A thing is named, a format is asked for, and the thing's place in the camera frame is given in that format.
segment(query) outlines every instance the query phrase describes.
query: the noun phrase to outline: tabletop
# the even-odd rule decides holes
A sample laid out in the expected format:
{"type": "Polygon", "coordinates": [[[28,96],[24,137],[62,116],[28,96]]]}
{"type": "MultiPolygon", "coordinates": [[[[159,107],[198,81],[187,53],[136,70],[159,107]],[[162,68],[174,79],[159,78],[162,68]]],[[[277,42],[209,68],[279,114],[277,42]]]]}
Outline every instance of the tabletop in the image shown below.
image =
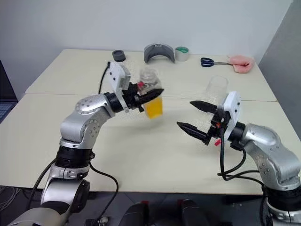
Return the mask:
{"type": "MultiPolygon", "coordinates": [[[[48,66],[40,77],[27,89],[27,94],[70,94],[92,95],[99,89],[100,79],[108,61],[113,60],[112,51],[65,49],[48,66]]],[[[247,74],[234,72],[231,65],[202,67],[201,57],[226,62],[227,56],[191,55],[185,62],[172,63],[166,57],[155,57],[148,64],[142,52],[126,51],[126,61],[122,62],[137,82],[139,71],[146,66],[156,68],[165,89],[165,97],[200,99],[213,76],[228,79],[229,91],[238,91],[242,100],[276,101],[260,69],[255,64],[247,74]]],[[[109,91],[106,79],[103,91],[109,91]]]]}
{"type": "MultiPolygon", "coordinates": [[[[60,124],[74,109],[80,95],[27,94],[0,124],[0,184],[33,187],[59,147],[60,124]]],[[[278,102],[242,101],[239,119],[274,129],[283,144],[301,159],[301,143],[278,102]]],[[[225,182],[219,172],[219,148],[203,145],[177,127],[188,122],[206,131],[210,115],[189,104],[189,99],[163,97],[164,113],[153,120],[138,110],[120,112],[100,130],[94,146],[94,167],[117,178],[121,191],[262,194],[252,181],[225,182]]],[[[241,152],[225,149],[229,169],[241,152]]],[[[256,166],[248,157],[241,170],[256,166]]],[[[114,183],[92,171],[91,191],[113,191],[114,183]]],[[[46,177],[40,184],[42,188],[46,177]]]]}

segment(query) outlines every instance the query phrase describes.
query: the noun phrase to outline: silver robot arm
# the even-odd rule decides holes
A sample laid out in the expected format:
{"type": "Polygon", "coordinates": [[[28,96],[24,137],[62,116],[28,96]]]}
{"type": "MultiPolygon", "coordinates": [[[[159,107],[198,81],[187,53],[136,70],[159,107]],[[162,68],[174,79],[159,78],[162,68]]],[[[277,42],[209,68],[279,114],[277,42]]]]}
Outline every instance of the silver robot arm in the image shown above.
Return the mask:
{"type": "Polygon", "coordinates": [[[42,193],[41,207],[26,211],[9,226],[63,226],[72,213],[86,205],[90,183],[84,179],[95,154],[92,148],[101,126],[115,113],[139,108],[158,97],[163,89],[153,89],[140,96],[137,84],[129,82],[128,70],[108,63],[114,93],[81,99],[61,124],[61,139],[55,163],[42,193]]]}
{"type": "Polygon", "coordinates": [[[190,136],[208,145],[210,139],[221,137],[236,150],[245,150],[255,161],[267,195],[271,221],[275,226],[301,224],[301,163],[297,156],[283,146],[278,134],[270,128],[238,122],[240,97],[231,92],[221,106],[204,101],[192,101],[201,111],[214,114],[207,133],[184,122],[178,125],[190,136]]]}

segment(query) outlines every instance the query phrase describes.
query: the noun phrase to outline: scissors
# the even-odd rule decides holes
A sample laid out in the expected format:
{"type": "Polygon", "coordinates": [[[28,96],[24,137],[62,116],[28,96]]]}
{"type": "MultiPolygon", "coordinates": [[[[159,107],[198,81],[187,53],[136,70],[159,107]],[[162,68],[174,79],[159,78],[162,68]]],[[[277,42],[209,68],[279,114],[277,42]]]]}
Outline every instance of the scissors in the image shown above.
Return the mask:
{"type": "Polygon", "coordinates": [[[202,67],[212,67],[213,65],[231,65],[225,62],[215,62],[213,59],[202,57],[201,58],[202,67]]]}

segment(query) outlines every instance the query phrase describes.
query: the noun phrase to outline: pink sponge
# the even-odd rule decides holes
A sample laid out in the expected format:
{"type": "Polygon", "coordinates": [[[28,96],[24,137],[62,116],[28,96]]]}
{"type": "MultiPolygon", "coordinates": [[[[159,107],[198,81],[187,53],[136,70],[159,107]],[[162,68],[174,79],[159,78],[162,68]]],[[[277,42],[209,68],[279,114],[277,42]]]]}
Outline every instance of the pink sponge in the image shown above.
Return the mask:
{"type": "Polygon", "coordinates": [[[229,64],[233,65],[237,73],[248,73],[254,65],[254,60],[246,56],[236,55],[229,58],[229,64]]]}

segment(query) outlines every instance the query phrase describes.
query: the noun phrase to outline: blue scissors handle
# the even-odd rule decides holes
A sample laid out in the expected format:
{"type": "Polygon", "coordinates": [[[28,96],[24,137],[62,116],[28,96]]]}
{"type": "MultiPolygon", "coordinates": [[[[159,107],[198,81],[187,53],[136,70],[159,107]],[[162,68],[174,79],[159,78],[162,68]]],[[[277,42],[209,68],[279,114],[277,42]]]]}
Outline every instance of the blue scissors handle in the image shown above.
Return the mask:
{"type": "Polygon", "coordinates": [[[202,67],[212,67],[214,65],[214,60],[207,57],[202,57],[201,65],[202,67]]]}

